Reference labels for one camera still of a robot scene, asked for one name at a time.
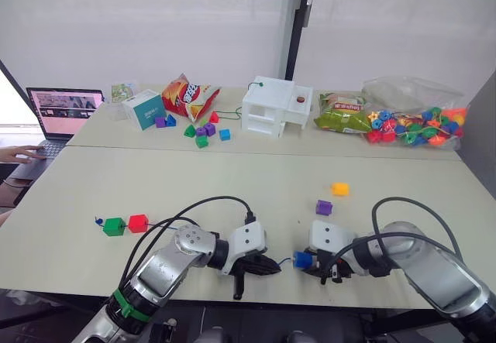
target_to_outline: green band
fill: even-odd
[[[132,317],[142,322],[148,322],[150,320],[150,316],[142,314],[138,310],[136,310],[122,295],[121,290],[117,289],[114,291],[114,298],[117,300],[117,303],[121,306],[121,315],[123,317]]]

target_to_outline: purple cube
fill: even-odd
[[[207,130],[205,128],[196,129],[196,136],[204,136],[207,135]]]
[[[317,207],[315,213],[320,215],[329,215],[332,211],[332,204],[328,201],[317,200]]]
[[[165,128],[165,117],[156,117],[155,125],[157,126],[157,128]]]
[[[207,135],[208,136],[212,136],[215,134],[215,125],[210,123],[210,122],[207,122],[205,124],[205,126],[203,126],[205,128],[205,130],[207,131]]]

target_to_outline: laptop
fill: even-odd
[[[45,140],[36,154],[46,159],[20,163],[10,178],[35,180],[103,102],[101,90],[28,87],[32,109],[40,122]]]

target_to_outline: white table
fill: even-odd
[[[163,85],[147,86],[162,91]],[[212,110],[235,111],[241,105],[246,89],[223,88],[212,105]],[[314,93],[312,111],[305,130],[300,125],[286,124],[281,138],[274,140],[267,135],[241,131],[241,120],[225,120],[216,126],[230,129],[231,141],[221,142],[219,136],[209,139],[210,145],[204,151],[229,153],[270,153],[306,156],[361,156],[395,159],[450,159],[459,161],[455,152],[430,148],[406,148],[404,146],[372,146],[358,135],[327,132],[318,129],[313,119],[319,114],[319,92]],[[130,120],[113,121],[107,105],[102,105],[70,140],[70,146],[123,147],[137,149],[167,149],[176,151],[197,151],[191,138],[183,136],[191,124],[188,118],[177,116],[175,128],[157,129],[151,126],[139,130]]]
[[[348,182],[349,197],[331,197],[329,185]],[[317,199],[332,200],[330,220],[361,235],[372,230],[370,209],[402,195],[441,214],[458,238],[467,265],[496,290],[490,266],[496,245],[496,201],[460,161],[289,156],[153,149],[67,147],[0,228],[0,287],[54,293],[109,295],[138,235],[107,237],[94,216],[146,213],[151,222],[199,199],[231,194],[245,199],[267,231],[267,255],[278,260],[308,244]],[[440,226],[418,208],[389,204],[380,222],[413,221],[448,244]],[[215,202],[189,216],[223,238],[242,225],[243,208]],[[169,233],[160,245],[167,243]],[[246,277],[243,301],[348,307],[424,308],[428,304],[399,271],[353,276],[321,286],[292,269]],[[174,299],[232,300],[233,278],[192,269]]]

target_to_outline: laptop screen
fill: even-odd
[[[45,134],[73,135],[103,102],[97,90],[28,88]]]

